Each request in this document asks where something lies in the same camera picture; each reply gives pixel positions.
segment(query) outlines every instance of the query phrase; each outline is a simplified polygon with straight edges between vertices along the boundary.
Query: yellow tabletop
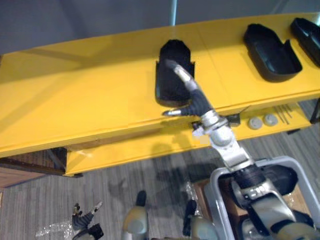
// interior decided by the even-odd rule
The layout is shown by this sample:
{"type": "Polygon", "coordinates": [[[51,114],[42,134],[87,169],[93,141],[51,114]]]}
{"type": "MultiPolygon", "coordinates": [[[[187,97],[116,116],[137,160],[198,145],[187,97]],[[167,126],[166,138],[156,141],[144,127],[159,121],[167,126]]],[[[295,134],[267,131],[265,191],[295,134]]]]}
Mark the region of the yellow tabletop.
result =
{"type": "Polygon", "coordinates": [[[167,108],[155,101],[160,48],[180,39],[191,50],[195,78],[218,112],[320,95],[320,70],[292,46],[303,71],[282,83],[263,80],[242,38],[262,23],[282,40],[295,17],[215,20],[93,37],[6,54],[0,66],[0,157],[152,128],[167,108]]]}

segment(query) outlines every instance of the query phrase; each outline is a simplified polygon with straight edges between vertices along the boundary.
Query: yellow shelf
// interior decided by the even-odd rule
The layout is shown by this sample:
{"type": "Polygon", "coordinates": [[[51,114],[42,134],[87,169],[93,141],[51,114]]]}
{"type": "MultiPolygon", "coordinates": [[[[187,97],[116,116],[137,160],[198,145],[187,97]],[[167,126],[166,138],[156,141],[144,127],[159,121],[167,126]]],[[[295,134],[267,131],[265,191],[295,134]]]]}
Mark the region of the yellow shelf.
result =
{"type": "Polygon", "coordinates": [[[154,96],[155,63],[169,39],[190,48],[195,78],[221,114],[319,97],[320,70],[296,40],[292,46],[303,71],[281,83],[259,76],[242,43],[251,23],[292,39],[289,25],[295,17],[316,21],[319,14],[215,20],[6,54],[0,66],[0,157],[140,132],[169,121],[161,116],[167,108],[154,96]]]}
{"type": "MultiPolygon", "coordinates": [[[[249,111],[241,114],[241,125],[233,128],[238,140],[259,137],[268,134],[279,133],[299,128],[305,128],[311,124],[306,119],[303,111],[297,104],[290,104],[292,118],[286,115],[289,124],[281,122],[273,108],[260,111],[249,111]],[[250,117],[263,117],[264,114],[276,114],[279,123],[276,126],[263,126],[259,130],[252,130],[247,122],[250,117]]],[[[99,147],[71,151],[67,156],[66,176],[77,173],[97,170],[114,165],[134,162],[137,160],[155,158],[163,155],[179,153],[191,149],[199,149],[209,146],[209,139],[203,143],[192,137],[192,128],[188,122],[176,122],[160,130],[143,137],[119,141],[99,147]]]]}

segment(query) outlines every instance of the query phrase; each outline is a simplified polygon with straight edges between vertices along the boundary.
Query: wall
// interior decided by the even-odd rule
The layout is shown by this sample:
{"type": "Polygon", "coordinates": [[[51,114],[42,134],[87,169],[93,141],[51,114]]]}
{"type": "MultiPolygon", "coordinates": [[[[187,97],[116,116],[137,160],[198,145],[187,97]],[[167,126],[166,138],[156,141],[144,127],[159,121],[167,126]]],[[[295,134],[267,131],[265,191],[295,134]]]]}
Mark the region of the wall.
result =
{"type": "MultiPolygon", "coordinates": [[[[168,26],[172,0],[1,0],[0,54],[168,26]]],[[[319,0],[178,0],[176,23],[318,12],[319,0]]]]}

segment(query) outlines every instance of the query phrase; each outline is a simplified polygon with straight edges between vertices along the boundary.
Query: striped carpet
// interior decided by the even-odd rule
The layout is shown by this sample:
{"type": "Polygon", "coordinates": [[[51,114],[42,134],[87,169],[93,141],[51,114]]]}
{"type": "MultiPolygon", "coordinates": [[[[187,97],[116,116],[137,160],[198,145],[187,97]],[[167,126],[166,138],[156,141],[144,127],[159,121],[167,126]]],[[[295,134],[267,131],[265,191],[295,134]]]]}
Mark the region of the striped carpet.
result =
{"type": "MultiPolygon", "coordinates": [[[[310,117],[316,101],[300,105],[310,117]]],[[[316,124],[292,135],[279,133],[241,143],[255,159],[281,155],[297,159],[319,196],[319,141],[316,124]]],[[[66,227],[73,205],[78,202],[88,211],[103,201],[94,222],[101,224],[102,239],[119,240],[124,217],[140,190],[147,192],[150,236],[179,237],[188,199],[186,182],[208,178],[220,166],[218,154],[203,148],[88,172],[82,178],[45,176],[15,185],[4,190],[0,239],[70,239],[66,227]]]]}

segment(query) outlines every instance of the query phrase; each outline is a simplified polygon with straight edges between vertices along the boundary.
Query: black plastic tray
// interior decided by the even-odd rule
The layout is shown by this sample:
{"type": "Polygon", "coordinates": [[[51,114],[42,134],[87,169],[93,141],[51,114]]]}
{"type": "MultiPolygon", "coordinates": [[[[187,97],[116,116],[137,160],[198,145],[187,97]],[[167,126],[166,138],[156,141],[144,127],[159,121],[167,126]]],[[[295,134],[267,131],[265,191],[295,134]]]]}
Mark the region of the black plastic tray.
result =
{"type": "Polygon", "coordinates": [[[320,27],[307,19],[295,18],[291,30],[306,54],[320,67],[320,27]]]}
{"type": "Polygon", "coordinates": [[[160,49],[159,62],[155,67],[155,99],[158,104],[167,107],[180,107],[190,101],[190,93],[181,79],[169,69],[165,60],[174,60],[195,76],[195,64],[190,62],[191,52],[183,41],[169,40],[160,49]]]}
{"type": "Polygon", "coordinates": [[[290,41],[283,44],[273,30],[261,24],[248,26],[244,42],[255,67],[269,82],[283,82],[302,70],[290,41]]]}

